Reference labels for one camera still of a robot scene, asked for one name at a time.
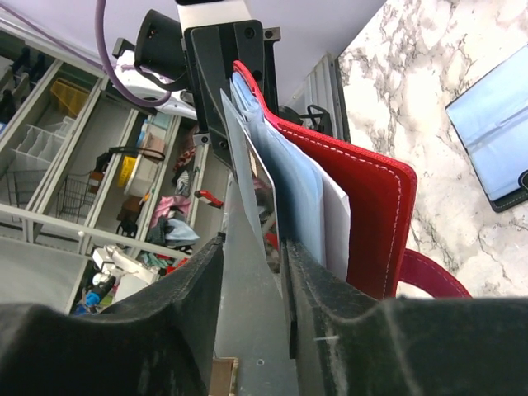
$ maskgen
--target red folder strap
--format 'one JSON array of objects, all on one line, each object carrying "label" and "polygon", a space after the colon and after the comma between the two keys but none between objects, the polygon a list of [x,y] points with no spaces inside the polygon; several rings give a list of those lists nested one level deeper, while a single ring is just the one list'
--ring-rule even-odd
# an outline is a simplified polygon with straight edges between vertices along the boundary
[{"label": "red folder strap", "polygon": [[471,297],[448,271],[423,254],[406,249],[399,280],[426,291],[435,298]]},{"label": "red folder strap", "polygon": [[394,296],[400,280],[436,297],[469,295],[447,271],[406,251],[417,189],[405,163],[282,120],[269,111],[251,72],[233,63],[258,99],[266,119],[321,165],[348,194],[352,222],[346,281],[376,298]]}]

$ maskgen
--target storage shelf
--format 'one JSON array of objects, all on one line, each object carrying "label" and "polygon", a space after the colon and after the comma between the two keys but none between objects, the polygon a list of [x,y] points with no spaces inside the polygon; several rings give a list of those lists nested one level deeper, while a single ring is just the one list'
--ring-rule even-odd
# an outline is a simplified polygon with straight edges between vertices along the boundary
[{"label": "storage shelf", "polygon": [[[215,157],[213,150],[206,151],[205,166],[200,172],[203,180],[199,189],[211,192],[213,196],[224,202],[229,169]],[[196,211],[196,217],[194,221],[191,218],[190,224],[200,236],[200,240],[193,247],[194,251],[198,251],[222,229],[224,209],[214,208],[200,200],[195,200],[193,207],[191,209]]]},{"label": "storage shelf", "polygon": [[[5,41],[0,41],[0,56],[4,56]],[[16,46],[8,45],[7,47],[8,49],[16,48],[16,51],[19,51]],[[86,191],[86,184],[83,183],[86,183],[89,171],[95,167],[96,158],[106,152],[109,147],[135,144],[146,115],[140,113],[140,109],[132,110],[126,102],[113,100],[107,96],[105,89],[108,80],[97,72],[90,74],[60,60],[46,66],[48,69],[44,77],[33,87],[19,111],[0,135],[0,174],[5,172],[7,166],[13,161],[13,156],[17,155],[23,160],[21,159],[14,169],[23,170],[27,167],[41,169],[42,172],[34,175],[38,176],[35,178],[36,189],[32,187],[28,191],[21,190],[22,195],[25,195],[23,200],[29,201],[24,210],[0,205],[0,223],[3,220],[11,222],[0,224],[0,242],[7,241],[8,245],[2,251],[5,250],[8,256],[14,252],[10,250],[11,248],[21,252],[31,251],[29,254],[31,257],[26,257],[24,254],[13,254],[12,261],[16,263],[15,266],[26,268],[25,271],[34,272],[35,276],[40,276],[39,279],[42,279],[42,282],[39,280],[36,283],[31,282],[31,287],[34,289],[37,285],[35,291],[38,293],[35,295],[43,295],[44,298],[31,297],[14,300],[17,302],[35,301],[48,304],[60,311],[69,312],[83,273],[90,262],[90,257],[87,255],[90,255],[95,245],[118,243],[122,246],[130,246],[128,252],[132,250],[139,253],[144,250],[178,259],[186,256],[181,252],[143,242],[149,229],[152,213],[161,197],[172,196],[175,192],[175,187],[172,185],[172,167],[180,154],[178,148],[182,141],[182,133],[179,130],[182,120],[169,117],[170,127],[166,136],[165,150],[167,159],[158,167],[153,190],[142,210],[142,217],[138,221],[138,237],[134,240],[116,235],[118,225],[116,216],[126,198],[124,189],[117,187],[116,183],[120,174],[122,155],[113,156],[96,194],[85,196],[83,192]],[[80,87],[78,91],[84,92],[85,95],[90,92],[84,106],[75,105],[76,116],[68,119],[68,125],[72,127],[70,134],[55,133],[56,128],[50,128],[50,125],[61,122],[65,116],[70,116],[69,112],[72,110],[67,106],[65,110],[64,104],[63,109],[60,110],[57,91],[55,94],[51,93],[51,88],[59,78]],[[163,117],[167,120],[165,115],[161,115],[159,117],[161,124],[158,125],[166,125],[161,120]],[[184,121],[182,130],[186,130],[191,123]],[[32,125],[35,130],[37,128],[48,130],[52,134],[41,132],[37,135],[30,132],[32,135],[28,137],[27,125]],[[218,164],[213,163],[211,166],[207,159],[208,148],[201,150],[205,150],[203,165],[200,166],[201,173],[205,170],[206,163],[207,167],[217,167]],[[24,165],[23,161],[33,162],[33,165]],[[205,188],[209,188],[219,198],[224,198],[224,191],[218,193],[214,186],[206,187],[208,186],[207,177],[204,178],[201,174],[198,178],[205,182]],[[72,221],[61,220],[64,211],[58,210],[57,206],[58,202],[65,199],[62,189],[64,182],[67,182],[69,186],[80,186],[77,192],[80,192],[80,196],[84,196],[78,200],[78,204],[82,205],[82,213],[79,213],[79,216]],[[2,198],[2,194],[3,190],[0,189],[0,204],[7,201]],[[69,202],[66,207],[73,210],[77,208]],[[202,207],[209,209],[206,205],[196,201],[193,216],[197,227],[201,227],[199,231],[202,237],[201,242],[206,243],[211,233],[205,230],[205,220],[203,220],[204,224],[200,225],[204,217],[200,214]],[[215,222],[216,220],[213,219],[213,228],[215,228]],[[40,264],[43,260],[49,265],[44,265],[41,271],[35,267],[35,264]],[[66,266],[68,274],[66,271],[61,272]],[[53,278],[53,282],[48,282],[48,276]],[[16,285],[16,292],[26,290],[28,285]]]},{"label": "storage shelf", "polygon": [[[25,51],[26,59],[21,67],[13,74],[10,66],[14,61],[19,60]],[[42,62],[42,54],[37,49],[32,49],[24,40],[19,40],[5,32],[0,32],[0,97],[5,90],[11,91],[16,108],[19,108],[23,101],[30,95],[31,90],[38,82],[30,81],[29,72],[32,68],[41,67],[37,73],[45,73],[46,69],[53,63],[51,56],[45,55]]]},{"label": "storage shelf", "polygon": [[150,220],[152,214],[156,209],[158,204],[158,198],[161,196],[162,191],[165,192],[167,189],[170,189],[170,183],[172,179],[172,167],[177,160],[179,150],[176,147],[178,132],[180,131],[182,119],[176,117],[172,124],[169,126],[167,135],[165,138],[165,153],[168,156],[165,158],[160,166],[158,167],[158,173],[154,179],[153,189],[148,198],[148,201],[145,203],[143,209],[141,210],[141,215],[138,220],[138,234],[136,239],[144,241],[147,237],[147,232],[149,231]]}]

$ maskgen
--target drawer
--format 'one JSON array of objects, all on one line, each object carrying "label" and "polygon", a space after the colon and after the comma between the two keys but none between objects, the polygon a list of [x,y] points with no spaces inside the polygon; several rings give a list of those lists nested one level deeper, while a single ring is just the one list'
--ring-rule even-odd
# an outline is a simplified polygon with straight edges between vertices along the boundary
[{"label": "drawer", "polygon": [[[149,231],[150,220],[152,219],[153,212],[158,206],[159,201],[163,196],[174,196],[175,187],[172,184],[172,178],[174,176],[172,169],[176,163],[178,157],[182,153],[182,145],[186,137],[186,133],[190,130],[186,128],[182,122],[182,118],[174,117],[170,122],[165,136],[165,160],[159,164],[156,177],[154,178],[154,184],[152,185],[149,197],[143,204],[141,213],[139,215],[137,226],[138,232],[135,239],[138,241],[145,241],[147,232]],[[139,249],[133,248],[129,254],[132,257],[137,257],[140,253]]]},{"label": "drawer", "polygon": [[[113,156],[109,162],[98,189],[92,188],[90,174],[96,167],[97,158],[110,148],[134,145],[144,116],[99,90],[86,118],[72,135],[63,155],[57,158],[54,174],[45,184],[35,206],[31,207],[37,213],[77,224],[88,224],[90,218],[101,217],[101,205],[109,198],[108,190],[102,187],[108,184],[107,179],[115,176],[119,156]],[[30,239],[36,238],[39,231],[37,228]],[[49,226],[43,231],[54,232]]]},{"label": "drawer", "polygon": [[[220,162],[210,146],[200,146],[201,152],[196,152],[194,166],[195,184],[191,191],[205,190],[213,194],[217,199],[225,202],[228,179],[230,171]],[[200,250],[222,229],[224,220],[224,209],[217,209],[207,205],[202,200],[193,196],[191,204],[191,216],[189,225],[200,236],[200,240],[193,250]]]},{"label": "drawer", "polygon": [[[146,116],[136,110],[130,111],[130,120],[122,136],[120,146],[134,147],[138,141]],[[116,217],[126,199],[125,186],[119,183],[123,167],[123,154],[114,154],[100,188],[98,202],[94,205],[86,225],[115,233],[119,226]]]},{"label": "drawer", "polygon": [[[0,139],[0,202],[31,208],[77,125],[97,79],[55,61]],[[19,219],[0,221],[17,223]]]}]

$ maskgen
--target black strap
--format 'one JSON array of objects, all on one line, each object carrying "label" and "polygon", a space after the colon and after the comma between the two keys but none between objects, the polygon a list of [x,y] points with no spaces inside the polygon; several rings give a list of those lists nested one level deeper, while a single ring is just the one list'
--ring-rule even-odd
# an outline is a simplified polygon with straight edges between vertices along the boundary
[{"label": "black strap", "polygon": [[524,171],[519,176],[519,186],[521,186],[522,190],[528,192],[528,170]]},{"label": "black strap", "polygon": [[161,151],[152,150],[150,148],[140,148],[135,146],[120,146],[120,147],[112,147],[108,150],[110,154],[143,154],[143,156],[147,159],[151,159],[153,161],[165,161],[165,154]]},{"label": "black strap", "polygon": [[309,118],[312,121],[315,130],[332,136],[332,118],[330,117],[330,113],[326,109],[317,105],[309,105],[306,110],[308,111],[308,114],[301,115],[300,118]]},{"label": "black strap", "polygon": [[138,233],[138,225],[129,220],[121,221],[116,233],[124,237],[135,238],[135,235]]}]

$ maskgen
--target marble countertop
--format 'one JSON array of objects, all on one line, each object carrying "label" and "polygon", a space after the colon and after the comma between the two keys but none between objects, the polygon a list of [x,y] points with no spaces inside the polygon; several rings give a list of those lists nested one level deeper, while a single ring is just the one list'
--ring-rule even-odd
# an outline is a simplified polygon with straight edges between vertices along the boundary
[{"label": "marble countertop", "polygon": [[446,106],[528,42],[527,0],[388,0],[340,58],[351,141],[418,175],[408,247],[473,296],[528,295],[528,202],[492,211]]}]

